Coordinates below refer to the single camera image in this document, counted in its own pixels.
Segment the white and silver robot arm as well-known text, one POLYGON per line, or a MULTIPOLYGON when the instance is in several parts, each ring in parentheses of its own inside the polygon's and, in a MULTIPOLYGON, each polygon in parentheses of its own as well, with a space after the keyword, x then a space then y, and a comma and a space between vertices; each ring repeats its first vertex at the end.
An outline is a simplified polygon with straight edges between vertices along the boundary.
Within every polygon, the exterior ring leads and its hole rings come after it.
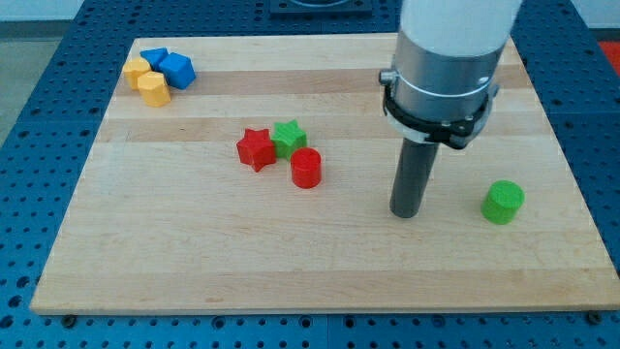
POLYGON ((484 128, 496 69, 521 0, 404 0, 391 65, 379 74, 388 123, 403 137, 389 208, 418 214, 437 150, 484 128))

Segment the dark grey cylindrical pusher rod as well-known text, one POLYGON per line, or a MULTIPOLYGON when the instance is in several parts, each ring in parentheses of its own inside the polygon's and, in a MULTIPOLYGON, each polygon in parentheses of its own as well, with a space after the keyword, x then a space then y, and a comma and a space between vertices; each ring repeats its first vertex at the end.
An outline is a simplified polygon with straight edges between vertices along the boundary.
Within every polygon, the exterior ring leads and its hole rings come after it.
POLYGON ((391 212, 400 218, 418 214, 439 145, 404 139, 389 202, 391 212))

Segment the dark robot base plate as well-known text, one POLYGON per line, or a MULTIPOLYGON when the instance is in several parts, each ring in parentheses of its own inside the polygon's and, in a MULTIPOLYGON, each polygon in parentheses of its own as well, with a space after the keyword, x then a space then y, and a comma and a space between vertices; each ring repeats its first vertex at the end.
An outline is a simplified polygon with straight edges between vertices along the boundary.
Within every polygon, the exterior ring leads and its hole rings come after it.
POLYGON ((271 16, 296 15, 367 15, 373 10, 371 0, 268 0, 271 16))

